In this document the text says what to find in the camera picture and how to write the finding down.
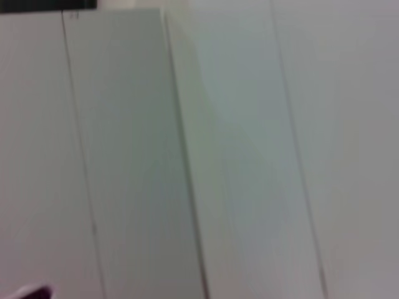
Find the white wall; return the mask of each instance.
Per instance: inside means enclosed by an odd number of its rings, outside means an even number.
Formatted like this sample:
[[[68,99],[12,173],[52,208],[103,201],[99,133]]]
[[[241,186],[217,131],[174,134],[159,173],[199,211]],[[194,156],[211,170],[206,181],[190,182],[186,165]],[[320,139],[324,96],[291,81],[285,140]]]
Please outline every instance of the white wall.
[[[277,2],[331,298],[397,296],[399,5]]]
[[[212,298],[322,298],[269,2],[166,7]]]

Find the panel seam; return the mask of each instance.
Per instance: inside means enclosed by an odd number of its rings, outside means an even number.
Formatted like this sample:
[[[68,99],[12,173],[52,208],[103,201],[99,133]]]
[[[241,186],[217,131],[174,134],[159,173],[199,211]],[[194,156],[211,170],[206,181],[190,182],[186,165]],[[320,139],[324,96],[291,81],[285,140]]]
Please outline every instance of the panel seam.
[[[299,168],[300,183],[302,185],[302,190],[304,192],[304,197],[305,197],[306,212],[307,212],[307,217],[309,219],[310,233],[312,235],[313,246],[314,246],[315,254],[316,254],[316,262],[317,262],[320,286],[321,286],[324,298],[328,299],[329,291],[327,288],[327,281],[326,281],[326,277],[325,277],[325,268],[323,266],[320,241],[319,241],[319,238],[317,237],[317,232],[316,232],[316,228],[315,228],[314,213],[312,210],[312,206],[310,204],[310,194],[309,194],[309,188],[308,188],[308,185],[306,182],[305,169],[304,169],[304,164],[303,164],[303,160],[302,160],[302,155],[300,152],[299,137],[298,137],[297,129],[295,126],[294,110],[292,108],[292,98],[291,98],[291,93],[289,91],[286,70],[284,68],[280,35],[279,35],[279,31],[277,30],[277,16],[276,16],[276,7],[274,5],[274,0],[270,0],[270,10],[271,10],[273,34],[274,34],[274,38],[277,43],[277,55],[278,55],[277,59],[279,61],[279,66],[281,69],[282,84],[283,84],[283,89],[284,89],[284,95],[286,98],[286,105],[287,105],[287,109],[288,109],[289,126],[291,128],[292,139],[294,142],[294,151],[295,151],[295,156],[297,159],[297,165]]]
[[[61,19],[62,19],[62,33],[64,36],[64,46],[65,46],[65,52],[67,55],[69,83],[70,83],[70,89],[72,92],[72,101],[73,101],[73,107],[74,107],[75,126],[77,127],[77,134],[78,134],[78,139],[79,139],[79,141],[78,141],[79,142],[79,151],[80,151],[80,155],[82,157],[82,162],[83,162],[83,173],[84,173],[84,181],[85,181],[85,188],[86,188],[86,198],[87,198],[87,203],[88,203],[88,207],[89,207],[90,223],[92,226],[91,232],[92,232],[93,243],[94,243],[94,251],[95,251],[97,270],[98,270],[98,274],[99,274],[100,289],[101,289],[103,299],[108,299],[107,289],[105,286],[105,273],[104,273],[102,259],[101,259],[101,249],[100,249],[100,244],[99,244],[97,223],[96,223],[95,214],[94,214],[94,204],[93,204],[93,199],[92,199],[92,192],[90,189],[87,157],[86,157],[85,150],[84,150],[84,142],[83,142],[83,136],[82,136],[82,125],[80,122],[79,107],[78,107],[78,103],[77,103],[75,85],[74,85],[74,80],[73,80],[73,75],[72,75],[72,64],[71,64],[70,51],[69,51],[68,41],[67,41],[67,32],[66,32],[66,28],[65,28],[64,11],[61,11]]]

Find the vertical line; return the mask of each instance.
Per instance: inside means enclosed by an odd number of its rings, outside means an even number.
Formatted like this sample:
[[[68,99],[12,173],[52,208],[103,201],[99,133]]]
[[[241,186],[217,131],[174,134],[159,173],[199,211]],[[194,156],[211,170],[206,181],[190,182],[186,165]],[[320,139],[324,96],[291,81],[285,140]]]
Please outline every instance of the vertical line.
[[[75,92],[75,85],[74,85],[74,80],[72,77],[72,66],[70,63],[70,52],[68,48],[68,42],[67,42],[67,33],[65,29],[65,19],[64,19],[64,12],[61,11],[61,19],[62,19],[62,32],[64,35],[64,45],[65,45],[65,51],[67,54],[67,65],[68,65],[68,73],[69,73],[69,82],[70,82],[70,88],[72,91],[72,98],[73,98],[73,106],[74,106],[74,118],[75,118],[75,124],[77,125],[77,133],[78,133],[78,138],[79,138],[79,150],[81,157],[83,159],[83,172],[84,172],[84,180],[85,180],[85,187],[86,187],[86,195],[87,195],[87,202],[89,204],[89,213],[90,213],[90,221],[92,225],[92,235],[93,235],[93,243],[94,243],[94,251],[95,251],[95,259],[97,262],[97,270],[99,271],[99,280],[100,280],[100,287],[101,287],[101,293],[103,299],[107,299],[107,291],[105,288],[105,275],[104,275],[104,270],[101,262],[101,250],[99,246],[99,237],[97,233],[97,224],[95,221],[95,216],[94,216],[94,207],[93,207],[93,200],[92,200],[92,194],[90,190],[90,183],[89,183],[89,172],[87,169],[87,158],[85,155],[84,151],[84,146],[83,146],[83,137],[82,137],[82,126],[80,124],[80,116],[79,116],[79,108],[77,104],[77,99],[76,99],[76,92]]]
[[[276,8],[274,5],[274,0],[270,0],[270,8],[271,8],[271,17],[272,17],[274,38],[276,39],[276,42],[277,42],[277,54],[278,54],[279,65],[280,65],[280,69],[281,69],[282,83],[283,83],[284,93],[286,96],[287,109],[288,109],[288,114],[289,114],[289,125],[291,128],[292,137],[294,140],[294,150],[295,150],[295,155],[296,155],[297,163],[298,163],[298,167],[299,167],[300,183],[302,185],[302,189],[304,190],[306,211],[307,211],[307,216],[309,218],[309,223],[310,223],[310,233],[312,234],[312,240],[313,240],[313,245],[314,245],[315,254],[316,254],[316,262],[317,262],[317,266],[319,269],[319,273],[318,273],[319,280],[320,280],[320,285],[321,285],[321,289],[323,291],[324,298],[328,299],[329,292],[328,292],[328,288],[327,288],[327,282],[325,280],[325,270],[323,267],[320,242],[319,242],[319,239],[317,238],[314,215],[313,215],[312,207],[310,204],[309,188],[306,183],[304,164],[303,164],[303,160],[302,160],[302,155],[300,154],[299,139],[298,139],[298,134],[297,134],[295,121],[294,121],[292,98],[291,98],[291,93],[289,91],[286,70],[284,68],[284,61],[282,58],[282,49],[281,49],[279,31],[277,30],[277,16],[276,16]]]
[[[185,170],[185,177],[187,179],[188,184],[188,195],[189,195],[189,204],[190,204],[190,211],[191,211],[191,219],[193,223],[194,229],[194,238],[195,238],[195,246],[197,248],[197,259],[199,264],[199,272],[201,275],[201,284],[204,291],[204,299],[210,299],[209,293],[209,283],[206,276],[206,267],[205,267],[205,260],[204,260],[204,253],[203,253],[203,244],[201,241],[201,230],[200,230],[200,221],[198,219],[198,210],[195,204],[195,193],[194,193],[194,184],[193,179],[191,177],[191,168],[190,168],[190,160],[187,148],[187,140],[185,137],[184,127],[183,127],[183,114],[180,107],[180,101],[178,96],[178,88],[177,88],[177,78],[176,78],[176,70],[175,64],[173,59],[173,51],[171,46],[171,39],[170,39],[170,32],[169,32],[169,25],[168,25],[168,18],[164,15],[165,21],[165,43],[166,43],[166,51],[168,52],[168,63],[170,66],[171,74],[172,74],[172,86],[173,86],[173,95],[175,100],[175,112],[177,118],[177,125],[178,125],[178,134],[180,139],[180,148],[183,153],[183,164]]]

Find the cabinet door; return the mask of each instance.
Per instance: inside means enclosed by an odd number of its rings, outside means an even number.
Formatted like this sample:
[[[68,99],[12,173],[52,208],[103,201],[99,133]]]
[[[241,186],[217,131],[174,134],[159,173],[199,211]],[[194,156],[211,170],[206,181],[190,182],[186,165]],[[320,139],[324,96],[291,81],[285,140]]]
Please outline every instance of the cabinet door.
[[[0,17],[0,295],[101,298],[61,14]]]
[[[64,20],[108,296],[200,299],[160,12]]]

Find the dark object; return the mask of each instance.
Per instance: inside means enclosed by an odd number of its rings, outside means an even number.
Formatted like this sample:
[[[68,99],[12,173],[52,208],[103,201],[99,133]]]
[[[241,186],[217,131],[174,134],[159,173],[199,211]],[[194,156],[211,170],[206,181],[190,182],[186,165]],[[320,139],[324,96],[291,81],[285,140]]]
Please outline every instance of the dark object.
[[[95,9],[97,0],[0,0],[1,12]]]
[[[21,299],[51,299],[51,297],[52,297],[51,288],[42,287],[33,291],[32,293],[29,293],[21,297]]]

